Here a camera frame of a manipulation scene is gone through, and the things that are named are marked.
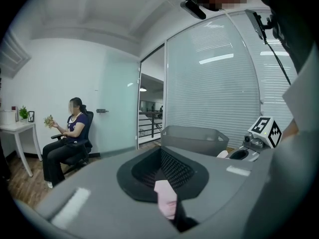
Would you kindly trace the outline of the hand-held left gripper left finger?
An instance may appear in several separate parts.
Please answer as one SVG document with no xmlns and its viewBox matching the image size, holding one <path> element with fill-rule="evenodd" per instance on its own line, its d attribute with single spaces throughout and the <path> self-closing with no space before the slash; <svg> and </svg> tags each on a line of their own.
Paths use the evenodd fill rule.
<svg viewBox="0 0 319 239">
<path fill-rule="evenodd" d="M 156 203 L 139 202 L 119 186 L 122 164 L 145 149 L 94 161 L 55 186 L 35 208 L 81 239 L 172 239 L 175 227 Z"/>
</svg>

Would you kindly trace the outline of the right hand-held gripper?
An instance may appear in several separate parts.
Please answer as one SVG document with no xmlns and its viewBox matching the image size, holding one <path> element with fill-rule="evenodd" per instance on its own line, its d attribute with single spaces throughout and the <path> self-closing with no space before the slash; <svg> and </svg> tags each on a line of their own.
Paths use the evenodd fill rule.
<svg viewBox="0 0 319 239">
<path fill-rule="evenodd" d="M 243 144 L 247 147 L 231 151 L 227 158 L 254 162 L 259 153 L 252 149 L 275 148 L 281 138 L 282 132 L 273 117 L 259 117 L 244 136 Z"/>
</svg>

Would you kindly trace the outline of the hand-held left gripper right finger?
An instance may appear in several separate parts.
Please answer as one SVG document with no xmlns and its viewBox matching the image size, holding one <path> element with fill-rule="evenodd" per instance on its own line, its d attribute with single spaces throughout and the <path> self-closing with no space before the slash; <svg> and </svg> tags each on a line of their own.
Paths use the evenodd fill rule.
<svg viewBox="0 0 319 239">
<path fill-rule="evenodd" d="M 271 158 L 269 149 L 243 161 L 161 147 L 159 209 L 167 219 L 159 230 L 161 239 L 172 239 L 217 214 L 258 168 L 269 167 Z"/>
</svg>

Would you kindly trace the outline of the grey transparent storage bin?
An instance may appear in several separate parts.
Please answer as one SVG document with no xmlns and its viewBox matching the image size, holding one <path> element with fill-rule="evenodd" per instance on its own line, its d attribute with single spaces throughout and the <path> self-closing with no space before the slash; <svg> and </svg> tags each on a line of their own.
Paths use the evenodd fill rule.
<svg viewBox="0 0 319 239">
<path fill-rule="evenodd" d="M 217 157 L 229 138 L 216 129 L 171 125 L 161 132 L 161 145 Z"/>
</svg>

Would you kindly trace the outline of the pink clothes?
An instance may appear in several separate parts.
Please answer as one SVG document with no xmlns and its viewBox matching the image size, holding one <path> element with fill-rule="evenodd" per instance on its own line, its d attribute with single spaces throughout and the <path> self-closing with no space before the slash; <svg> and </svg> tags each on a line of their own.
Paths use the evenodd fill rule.
<svg viewBox="0 0 319 239">
<path fill-rule="evenodd" d="M 225 203 L 225 158 L 162 148 L 154 191 L 161 213 L 170 220 L 188 216 L 204 221 Z"/>
</svg>

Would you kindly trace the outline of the person's right forearm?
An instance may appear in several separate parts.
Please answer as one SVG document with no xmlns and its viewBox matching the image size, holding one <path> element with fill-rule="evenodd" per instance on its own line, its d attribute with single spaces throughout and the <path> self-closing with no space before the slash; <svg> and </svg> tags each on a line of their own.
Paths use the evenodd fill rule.
<svg viewBox="0 0 319 239">
<path fill-rule="evenodd" d="M 283 133 L 283 138 L 290 137 L 292 135 L 296 135 L 299 132 L 298 126 L 296 125 L 295 120 L 293 119 L 290 124 L 287 126 Z"/>
</svg>

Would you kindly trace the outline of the person's light grey vest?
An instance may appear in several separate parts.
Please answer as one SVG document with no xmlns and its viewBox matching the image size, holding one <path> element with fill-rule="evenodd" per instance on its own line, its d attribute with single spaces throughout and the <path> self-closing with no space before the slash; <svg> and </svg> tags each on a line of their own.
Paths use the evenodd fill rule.
<svg viewBox="0 0 319 239">
<path fill-rule="evenodd" d="M 241 239 L 311 239 L 319 214 L 319 47 L 284 94 L 298 133 L 284 138 Z"/>
</svg>

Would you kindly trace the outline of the black office chair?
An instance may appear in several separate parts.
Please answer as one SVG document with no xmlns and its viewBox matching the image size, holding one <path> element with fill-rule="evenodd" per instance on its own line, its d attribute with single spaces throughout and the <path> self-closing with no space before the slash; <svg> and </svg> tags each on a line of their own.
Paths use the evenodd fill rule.
<svg viewBox="0 0 319 239">
<path fill-rule="evenodd" d="M 73 107 L 72 111 L 79 111 L 79 113 L 69 117 L 67 122 L 69 128 L 64 130 L 63 133 L 51 137 L 51 139 L 56 139 L 57 142 L 63 141 L 66 146 L 76 151 L 72 156 L 60 162 L 68 167 L 63 172 L 64 175 L 88 165 L 89 153 L 93 147 L 89 140 L 89 130 L 94 117 L 93 112 L 86 111 L 85 105 Z"/>
</svg>

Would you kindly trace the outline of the black metal railing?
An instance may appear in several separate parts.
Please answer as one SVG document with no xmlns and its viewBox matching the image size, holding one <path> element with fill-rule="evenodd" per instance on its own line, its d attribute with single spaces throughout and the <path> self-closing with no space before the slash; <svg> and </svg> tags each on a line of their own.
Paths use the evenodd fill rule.
<svg viewBox="0 0 319 239">
<path fill-rule="evenodd" d="M 138 145 L 160 139 L 162 132 L 162 112 L 139 111 Z"/>
</svg>

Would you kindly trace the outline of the frosted glass door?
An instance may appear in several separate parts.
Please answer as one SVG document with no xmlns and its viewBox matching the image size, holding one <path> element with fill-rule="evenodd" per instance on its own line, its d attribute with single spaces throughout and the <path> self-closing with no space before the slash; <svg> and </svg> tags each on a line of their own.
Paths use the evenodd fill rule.
<svg viewBox="0 0 319 239">
<path fill-rule="evenodd" d="M 99 82 L 97 145 L 102 157 L 121 154 L 137 147 L 140 62 L 123 54 L 107 55 Z"/>
</svg>

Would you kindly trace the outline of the dried yellow flower bunch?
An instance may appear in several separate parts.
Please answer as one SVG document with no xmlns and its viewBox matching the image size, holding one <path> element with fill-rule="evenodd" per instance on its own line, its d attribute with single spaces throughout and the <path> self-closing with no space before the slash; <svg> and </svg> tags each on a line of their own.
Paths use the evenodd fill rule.
<svg viewBox="0 0 319 239">
<path fill-rule="evenodd" d="M 58 124 L 56 123 L 56 121 L 54 120 L 52 115 L 49 115 L 48 117 L 46 117 L 44 119 L 44 125 L 48 128 L 57 128 Z"/>
</svg>

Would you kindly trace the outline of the white table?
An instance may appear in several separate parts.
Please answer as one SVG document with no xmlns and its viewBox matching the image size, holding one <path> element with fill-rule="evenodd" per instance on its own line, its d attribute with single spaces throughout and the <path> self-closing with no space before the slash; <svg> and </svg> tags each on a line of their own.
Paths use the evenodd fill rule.
<svg viewBox="0 0 319 239">
<path fill-rule="evenodd" d="M 33 173 L 30 169 L 30 166 L 26 160 L 26 157 L 24 155 L 23 149 L 22 149 L 22 145 L 21 145 L 21 141 L 20 141 L 20 136 L 19 134 L 27 131 L 29 129 L 32 129 L 32 138 L 33 138 L 33 143 L 36 149 L 36 153 L 37 153 L 37 157 L 39 159 L 39 161 L 42 161 L 42 154 L 39 148 L 39 144 L 38 144 L 38 139 L 37 139 L 37 135 L 36 135 L 36 126 L 34 122 L 15 122 L 13 124 L 0 124 L 0 130 L 3 133 L 6 134 L 12 134 L 14 136 L 15 139 L 15 143 L 17 146 L 17 154 L 19 156 L 19 158 L 21 159 L 24 168 L 26 169 L 29 177 L 33 177 Z"/>
</svg>

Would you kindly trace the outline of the white countertop appliance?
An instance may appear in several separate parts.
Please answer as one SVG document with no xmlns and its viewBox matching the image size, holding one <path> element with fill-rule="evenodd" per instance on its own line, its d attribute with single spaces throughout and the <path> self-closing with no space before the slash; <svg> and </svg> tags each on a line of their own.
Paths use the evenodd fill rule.
<svg viewBox="0 0 319 239">
<path fill-rule="evenodd" d="M 0 125 L 11 125 L 14 123 L 16 123 L 16 111 L 15 110 L 0 111 Z"/>
</svg>

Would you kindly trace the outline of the black shoulder-mounted device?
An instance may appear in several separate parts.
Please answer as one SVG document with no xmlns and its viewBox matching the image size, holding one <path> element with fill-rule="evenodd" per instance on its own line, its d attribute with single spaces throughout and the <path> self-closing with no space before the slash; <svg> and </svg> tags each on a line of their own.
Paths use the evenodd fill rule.
<svg viewBox="0 0 319 239">
<path fill-rule="evenodd" d="M 261 16 L 258 15 L 255 11 L 246 9 L 246 15 L 248 16 L 252 26 L 254 27 L 255 32 L 258 34 L 261 40 L 264 40 L 265 44 L 267 43 L 267 36 L 265 30 L 270 30 L 276 26 L 276 20 L 273 19 L 273 16 L 267 18 L 267 24 L 263 24 Z"/>
</svg>

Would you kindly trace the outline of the person's black clothing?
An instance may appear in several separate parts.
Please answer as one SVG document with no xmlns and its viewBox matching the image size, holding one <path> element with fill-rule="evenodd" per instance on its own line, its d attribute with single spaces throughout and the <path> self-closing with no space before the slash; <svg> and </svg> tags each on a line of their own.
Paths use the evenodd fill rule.
<svg viewBox="0 0 319 239">
<path fill-rule="evenodd" d="M 261 0 L 277 20 L 273 29 L 285 51 L 288 52 L 296 72 L 305 64 L 310 51 L 319 39 L 315 23 L 315 5 L 319 0 Z"/>
</svg>

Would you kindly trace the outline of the grey air conditioner vent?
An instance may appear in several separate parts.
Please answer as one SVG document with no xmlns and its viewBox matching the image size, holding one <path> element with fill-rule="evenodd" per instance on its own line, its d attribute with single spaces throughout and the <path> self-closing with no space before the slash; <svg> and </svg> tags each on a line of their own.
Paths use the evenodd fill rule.
<svg viewBox="0 0 319 239">
<path fill-rule="evenodd" d="M 8 30 L 0 42 L 0 68 L 3 74 L 13 78 L 31 59 L 13 31 Z"/>
</svg>

